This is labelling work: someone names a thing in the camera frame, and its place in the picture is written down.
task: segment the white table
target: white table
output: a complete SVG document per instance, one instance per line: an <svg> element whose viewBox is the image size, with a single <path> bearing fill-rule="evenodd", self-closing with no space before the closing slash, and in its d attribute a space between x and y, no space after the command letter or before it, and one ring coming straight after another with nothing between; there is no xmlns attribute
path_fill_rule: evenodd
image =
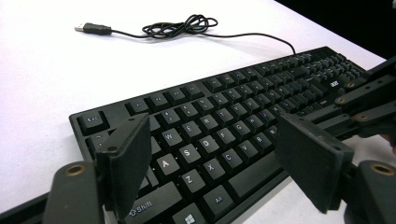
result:
<svg viewBox="0 0 396 224"><path fill-rule="evenodd" d="M269 0L2 0L0 213L49 191L60 167L82 160L69 115L291 54L288 46L259 36L161 42L74 31L90 21L140 35L144 25L191 14L219 20L211 34L267 33L288 40L297 52L329 46L365 69L384 61ZM380 145L385 150L378 157L395 160L380 137L348 143ZM323 216L294 182L255 207L235 223L343 222L343 208Z"/></svg>

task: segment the keyboard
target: keyboard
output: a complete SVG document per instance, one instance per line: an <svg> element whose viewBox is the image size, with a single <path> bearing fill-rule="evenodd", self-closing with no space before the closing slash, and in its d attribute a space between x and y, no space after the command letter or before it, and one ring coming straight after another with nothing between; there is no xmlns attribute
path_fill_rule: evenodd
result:
<svg viewBox="0 0 396 224"><path fill-rule="evenodd" d="M230 223L288 177L274 152L279 113L305 116L331 105L363 72L323 47L69 119L92 161L124 120L149 113L152 160L125 223Z"/></svg>

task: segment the black plastic part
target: black plastic part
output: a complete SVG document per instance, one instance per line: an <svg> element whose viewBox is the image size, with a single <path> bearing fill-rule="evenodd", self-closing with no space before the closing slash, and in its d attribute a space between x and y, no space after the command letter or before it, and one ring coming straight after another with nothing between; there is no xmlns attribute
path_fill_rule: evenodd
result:
<svg viewBox="0 0 396 224"><path fill-rule="evenodd" d="M104 25L96 25L92 23L85 23L83 26L83 31L85 34L93 34L93 35L111 35L111 27Z"/></svg>
<svg viewBox="0 0 396 224"><path fill-rule="evenodd" d="M125 120L96 152L98 173L104 177L106 210L124 219L151 161L149 116L135 115Z"/></svg>
<svg viewBox="0 0 396 224"><path fill-rule="evenodd" d="M364 214L369 223L396 223L396 168L380 161L363 161L354 178L359 199L351 204L355 215Z"/></svg>
<svg viewBox="0 0 396 224"><path fill-rule="evenodd" d="M27 203L23 203L3 214L0 214L0 223L41 223L48 196L48 193L45 193Z"/></svg>
<svg viewBox="0 0 396 224"><path fill-rule="evenodd" d="M351 164L353 150L312 122L281 114L276 159L322 213L338 209L339 180Z"/></svg>
<svg viewBox="0 0 396 224"><path fill-rule="evenodd" d="M78 161L58 170L43 223L105 223L92 162Z"/></svg>

